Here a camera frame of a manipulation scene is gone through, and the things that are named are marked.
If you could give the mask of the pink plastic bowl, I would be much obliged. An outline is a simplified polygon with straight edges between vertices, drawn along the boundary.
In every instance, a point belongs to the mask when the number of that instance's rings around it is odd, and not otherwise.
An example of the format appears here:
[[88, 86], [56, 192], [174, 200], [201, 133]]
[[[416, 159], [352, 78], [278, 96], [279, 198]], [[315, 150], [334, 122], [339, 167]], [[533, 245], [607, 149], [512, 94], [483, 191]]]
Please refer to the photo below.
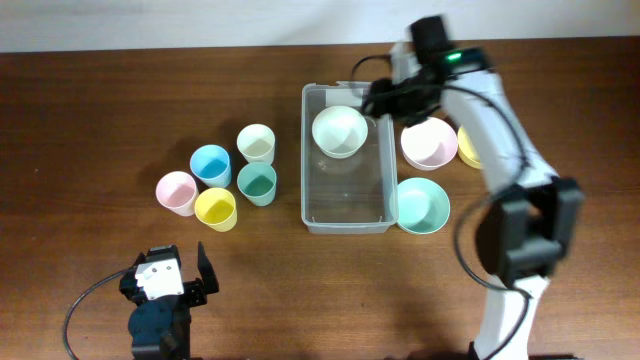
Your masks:
[[414, 168], [432, 171], [448, 164], [457, 154], [458, 138], [444, 120], [429, 117], [425, 122], [405, 127], [400, 137], [405, 160]]

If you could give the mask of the white plastic bowl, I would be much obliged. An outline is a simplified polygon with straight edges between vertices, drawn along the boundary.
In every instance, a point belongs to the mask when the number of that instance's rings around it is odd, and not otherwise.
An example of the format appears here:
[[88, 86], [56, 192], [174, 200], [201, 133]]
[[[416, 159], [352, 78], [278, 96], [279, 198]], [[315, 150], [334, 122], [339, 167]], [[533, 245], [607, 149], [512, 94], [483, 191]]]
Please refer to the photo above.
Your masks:
[[312, 137], [320, 150], [334, 159], [354, 155], [365, 143], [368, 124], [365, 117], [348, 106], [322, 110], [312, 122]]

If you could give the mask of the yellow plastic bowl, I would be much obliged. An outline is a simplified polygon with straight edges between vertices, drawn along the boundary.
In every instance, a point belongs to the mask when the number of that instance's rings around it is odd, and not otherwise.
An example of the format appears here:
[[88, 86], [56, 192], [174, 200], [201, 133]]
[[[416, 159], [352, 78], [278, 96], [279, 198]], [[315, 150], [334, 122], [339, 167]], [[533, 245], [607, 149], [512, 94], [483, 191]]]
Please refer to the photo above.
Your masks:
[[468, 166], [475, 169], [482, 169], [482, 163], [480, 162], [476, 151], [471, 143], [469, 136], [465, 129], [460, 126], [457, 130], [458, 139], [458, 156]]

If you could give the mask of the pink plastic cup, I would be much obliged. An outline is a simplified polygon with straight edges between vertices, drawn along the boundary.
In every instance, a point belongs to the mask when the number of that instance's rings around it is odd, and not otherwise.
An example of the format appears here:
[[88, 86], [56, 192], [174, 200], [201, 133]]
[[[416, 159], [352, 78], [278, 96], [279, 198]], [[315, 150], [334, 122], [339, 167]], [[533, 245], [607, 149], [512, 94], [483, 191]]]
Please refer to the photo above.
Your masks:
[[183, 217], [195, 214], [195, 201], [199, 189], [194, 178], [183, 171], [164, 175], [155, 189], [157, 201], [165, 208]]

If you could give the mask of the green plastic cup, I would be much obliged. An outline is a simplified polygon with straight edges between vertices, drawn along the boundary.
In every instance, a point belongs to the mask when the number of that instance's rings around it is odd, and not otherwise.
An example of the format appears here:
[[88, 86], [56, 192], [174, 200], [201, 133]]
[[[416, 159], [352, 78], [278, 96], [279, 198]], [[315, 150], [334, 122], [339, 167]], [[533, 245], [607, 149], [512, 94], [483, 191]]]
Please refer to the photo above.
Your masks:
[[277, 174], [267, 163], [245, 165], [237, 176], [240, 192], [255, 206], [271, 204], [276, 195]]

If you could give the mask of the mint green plastic bowl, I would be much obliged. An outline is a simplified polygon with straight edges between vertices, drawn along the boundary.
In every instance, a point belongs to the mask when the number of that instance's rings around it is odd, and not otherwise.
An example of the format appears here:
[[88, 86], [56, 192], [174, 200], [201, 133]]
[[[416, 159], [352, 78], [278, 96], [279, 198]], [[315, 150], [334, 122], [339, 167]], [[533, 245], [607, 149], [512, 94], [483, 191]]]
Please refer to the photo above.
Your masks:
[[398, 185], [397, 225], [404, 231], [422, 235], [438, 232], [449, 220], [449, 196], [436, 182], [409, 178]]

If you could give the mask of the blue plastic cup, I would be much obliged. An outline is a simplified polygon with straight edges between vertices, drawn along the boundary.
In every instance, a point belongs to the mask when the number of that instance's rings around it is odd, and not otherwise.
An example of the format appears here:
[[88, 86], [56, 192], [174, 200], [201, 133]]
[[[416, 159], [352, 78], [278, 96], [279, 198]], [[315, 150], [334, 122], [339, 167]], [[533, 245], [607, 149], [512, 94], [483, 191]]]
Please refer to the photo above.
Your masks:
[[210, 188], [226, 188], [232, 179], [228, 152], [218, 145], [204, 145], [190, 158], [191, 172]]

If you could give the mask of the cream white plastic cup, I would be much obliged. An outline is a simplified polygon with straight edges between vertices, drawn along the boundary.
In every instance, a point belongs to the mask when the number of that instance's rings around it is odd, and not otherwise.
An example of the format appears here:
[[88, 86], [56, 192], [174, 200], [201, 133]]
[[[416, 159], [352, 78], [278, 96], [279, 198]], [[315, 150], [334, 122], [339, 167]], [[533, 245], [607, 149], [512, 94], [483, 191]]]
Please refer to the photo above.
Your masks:
[[266, 125], [251, 124], [244, 127], [237, 136], [236, 145], [248, 163], [271, 165], [274, 162], [276, 138]]

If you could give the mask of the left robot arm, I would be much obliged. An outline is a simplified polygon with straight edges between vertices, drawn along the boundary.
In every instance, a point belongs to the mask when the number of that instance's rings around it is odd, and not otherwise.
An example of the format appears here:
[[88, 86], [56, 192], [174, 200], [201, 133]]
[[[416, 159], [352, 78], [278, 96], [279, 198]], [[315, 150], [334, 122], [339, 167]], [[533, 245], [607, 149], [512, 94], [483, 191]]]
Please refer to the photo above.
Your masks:
[[139, 254], [119, 283], [120, 292], [136, 305], [127, 329], [136, 360], [181, 360], [191, 357], [191, 309], [207, 303], [219, 291], [214, 268], [204, 246], [198, 245], [200, 276], [184, 281], [175, 245]]

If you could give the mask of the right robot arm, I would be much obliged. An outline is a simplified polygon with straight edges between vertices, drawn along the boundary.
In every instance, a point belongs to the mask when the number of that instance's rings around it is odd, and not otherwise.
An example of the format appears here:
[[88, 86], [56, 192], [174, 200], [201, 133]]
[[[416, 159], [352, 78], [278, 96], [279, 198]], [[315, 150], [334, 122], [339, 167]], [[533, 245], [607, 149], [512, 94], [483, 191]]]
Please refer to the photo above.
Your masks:
[[488, 189], [453, 230], [458, 262], [487, 291], [467, 356], [526, 359], [537, 306], [569, 253], [584, 194], [532, 144], [481, 48], [456, 47], [440, 15], [413, 22], [408, 32], [411, 51], [391, 53], [391, 77], [372, 83], [361, 109], [406, 129], [442, 110], [465, 129]]

